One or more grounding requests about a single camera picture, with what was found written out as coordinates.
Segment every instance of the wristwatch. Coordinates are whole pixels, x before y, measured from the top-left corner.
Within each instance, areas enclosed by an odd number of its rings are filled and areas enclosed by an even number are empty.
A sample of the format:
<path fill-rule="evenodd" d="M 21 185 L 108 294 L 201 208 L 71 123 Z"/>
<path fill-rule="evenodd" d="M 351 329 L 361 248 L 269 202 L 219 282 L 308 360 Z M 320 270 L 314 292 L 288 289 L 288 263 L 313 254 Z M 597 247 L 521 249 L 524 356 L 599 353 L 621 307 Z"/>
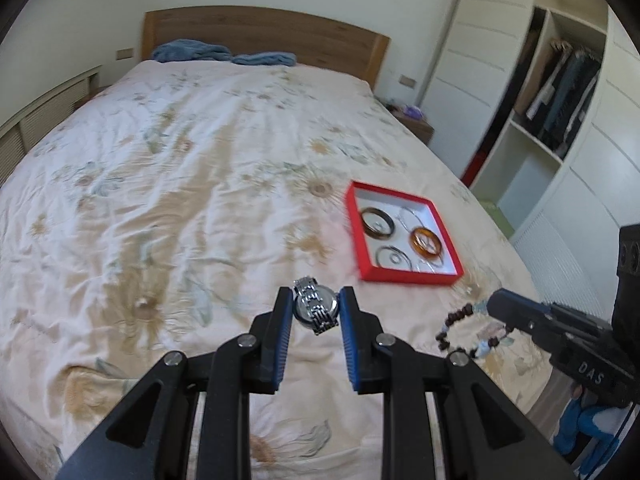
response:
<path fill-rule="evenodd" d="M 293 313 L 303 326 L 316 335 L 338 326 L 338 301 L 335 292 L 305 276 L 294 282 L 296 292 Z"/>

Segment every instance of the bedsheet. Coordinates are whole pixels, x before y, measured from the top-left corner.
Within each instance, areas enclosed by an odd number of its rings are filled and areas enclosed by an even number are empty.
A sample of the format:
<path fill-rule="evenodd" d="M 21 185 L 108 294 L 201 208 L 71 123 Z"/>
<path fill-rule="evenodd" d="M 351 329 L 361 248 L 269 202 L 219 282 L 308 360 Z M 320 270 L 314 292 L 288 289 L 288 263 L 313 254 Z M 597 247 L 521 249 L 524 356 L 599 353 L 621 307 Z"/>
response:
<path fill-rule="evenodd" d="M 431 199 L 464 277 L 359 281 L 351 180 Z M 139 64 L 2 186 L 0 247 L 0 420 L 43 479 L 165 352 L 215 350 L 296 278 L 353 285 L 387 332 L 433 354 L 448 312 L 500 286 L 536 298 L 476 199 L 369 86 L 308 66 Z M 450 340 L 494 329 L 473 316 Z M 525 412 L 551 370 L 519 333 L 481 365 Z M 294 323 L 284 382 L 252 397 L 251 432 L 257 479 L 379 476 L 382 399 L 351 390 L 339 330 Z"/>

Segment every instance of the triangular cutout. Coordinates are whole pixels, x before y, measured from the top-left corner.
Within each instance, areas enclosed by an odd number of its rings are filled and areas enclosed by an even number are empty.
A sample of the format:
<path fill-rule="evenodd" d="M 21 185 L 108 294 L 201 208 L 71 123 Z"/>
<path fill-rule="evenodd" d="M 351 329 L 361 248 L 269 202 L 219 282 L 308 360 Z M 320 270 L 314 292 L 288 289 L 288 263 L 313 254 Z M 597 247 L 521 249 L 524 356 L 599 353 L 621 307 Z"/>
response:
<path fill-rule="evenodd" d="M 161 389 L 159 383 L 152 384 L 107 430 L 107 438 L 125 446 L 142 447 Z"/>
<path fill-rule="evenodd" d="M 524 440 L 524 432 L 481 386 L 474 384 L 471 391 L 491 449 L 501 449 Z"/>

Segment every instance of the beaded bracelet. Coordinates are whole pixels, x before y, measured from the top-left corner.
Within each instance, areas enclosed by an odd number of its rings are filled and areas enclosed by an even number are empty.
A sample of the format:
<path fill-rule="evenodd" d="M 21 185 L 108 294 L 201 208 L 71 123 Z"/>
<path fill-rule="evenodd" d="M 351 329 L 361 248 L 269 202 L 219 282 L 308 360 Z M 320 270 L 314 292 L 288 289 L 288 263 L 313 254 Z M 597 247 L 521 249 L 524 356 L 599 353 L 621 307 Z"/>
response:
<path fill-rule="evenodd" d="M 457 322 L 465 319 L 465 317 L 471 317 L 475 314 L 474 307 L 471 303 L 467 303 L 463 308 L 455 312 L 451 312 L 442 326 L 440 333 L 436 336 L 436 341 L 438 342 L 438 348 L 440 348 L 441 352 L 446 352 L 451 347 L 451 343 L 447 339 L 447 335 L 449 333 L 449 329 L 456 324 Z M 472 359 L 482 359 L 487 357 L 493 348 L 497 348 L 503 339 L 505 339 L 511 332 L 513 332 L 513 328 L 504 327 L 504 335 L 501 337 L 490 337 L 489 339 L 483 339 L 478 343 L 478 346 L 471 349 L 468 352 L 469 357 Z"/>

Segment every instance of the wooden headboard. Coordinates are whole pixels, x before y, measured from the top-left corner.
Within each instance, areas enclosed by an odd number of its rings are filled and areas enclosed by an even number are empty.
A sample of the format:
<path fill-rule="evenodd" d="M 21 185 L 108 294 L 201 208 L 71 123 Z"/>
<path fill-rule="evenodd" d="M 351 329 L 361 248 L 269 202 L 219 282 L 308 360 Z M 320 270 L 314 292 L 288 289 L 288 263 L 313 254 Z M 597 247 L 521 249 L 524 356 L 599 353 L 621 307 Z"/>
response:
<path fill-rule="evenodd" d="M 156 46 L 188 38 L 223 44 L 234 54 L 293 52 L 298 62 L 354 75 L 373 88 L 389 38 L 348 23 L 265 7 L 210 6 L 145 15 L 142 59 Z"/>

